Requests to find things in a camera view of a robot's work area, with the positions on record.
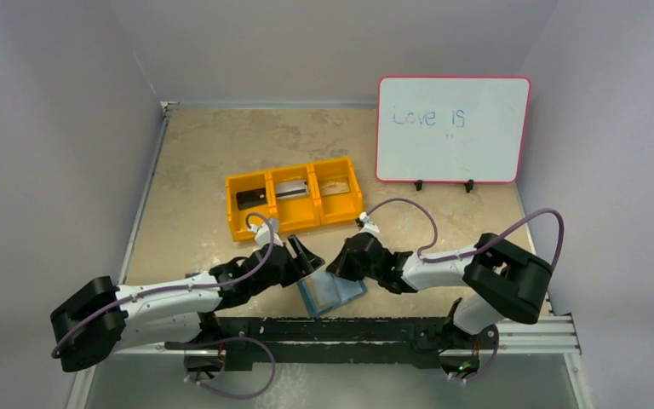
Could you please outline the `blue card holder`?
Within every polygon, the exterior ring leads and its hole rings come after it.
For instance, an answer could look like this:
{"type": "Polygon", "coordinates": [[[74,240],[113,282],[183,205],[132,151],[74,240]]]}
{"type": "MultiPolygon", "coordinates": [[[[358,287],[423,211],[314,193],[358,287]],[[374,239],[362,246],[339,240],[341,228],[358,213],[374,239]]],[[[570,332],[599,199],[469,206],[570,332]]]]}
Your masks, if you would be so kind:
{"type": "Polygon", "coordinates": [[[363,281],[343,279],[326,271],[311,273],[296,285],[311,318],[329,313],[368,292],[363,281]]]}

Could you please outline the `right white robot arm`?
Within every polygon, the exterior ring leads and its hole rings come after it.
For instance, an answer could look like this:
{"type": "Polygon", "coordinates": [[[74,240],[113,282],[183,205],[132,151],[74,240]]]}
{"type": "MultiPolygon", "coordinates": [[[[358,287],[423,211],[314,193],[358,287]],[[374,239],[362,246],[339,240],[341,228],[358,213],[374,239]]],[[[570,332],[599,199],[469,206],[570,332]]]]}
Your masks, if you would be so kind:
{"type": "Polygon", "coordinates": [[[358,233],[345,240],[326,270],[351,281],[373,279],[393,294],[471,288],[474,294],[459,301],[444,324],[446,340],[457,347],[503,319],[537,323],[554,271],[545,260],[494,233],[482,234],[474,247],[426,261],[415,252],[391,252],[375,235],[358,233]]]}

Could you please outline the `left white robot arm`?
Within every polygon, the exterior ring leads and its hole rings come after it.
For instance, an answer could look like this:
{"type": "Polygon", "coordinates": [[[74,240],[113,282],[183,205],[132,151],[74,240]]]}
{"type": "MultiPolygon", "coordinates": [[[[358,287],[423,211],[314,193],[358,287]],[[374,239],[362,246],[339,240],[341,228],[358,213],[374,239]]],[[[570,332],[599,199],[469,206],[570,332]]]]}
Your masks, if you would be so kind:
{"type": "Polygon", "coordinates": [[[125,347],[146,325],[187,314],[207,314],[247,303],[264,290],[287,287],[323,267],[325,260],[295,236],[265,244],[205,273],[156,285],[116,285],[109,276],[90,280],[49,316],[64,372],[78,372],[125,347]]]}

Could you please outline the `gold magnetic stripe card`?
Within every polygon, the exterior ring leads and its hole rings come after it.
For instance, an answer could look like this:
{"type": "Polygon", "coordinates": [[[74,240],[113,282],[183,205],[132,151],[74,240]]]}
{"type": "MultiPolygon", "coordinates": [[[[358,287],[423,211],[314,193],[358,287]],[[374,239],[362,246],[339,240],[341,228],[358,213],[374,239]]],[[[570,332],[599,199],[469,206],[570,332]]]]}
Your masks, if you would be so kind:
{"type": "Polygon", "coordinates": [[[337,195],[337,194],[342,194],[342,193],[349,193],[350,188],[349,188],[349,183],[348,183],[348,188],[343,188],[343,189],[319,189],[320,194],[322,196],[330,196],[330,195],[337,195]]]}

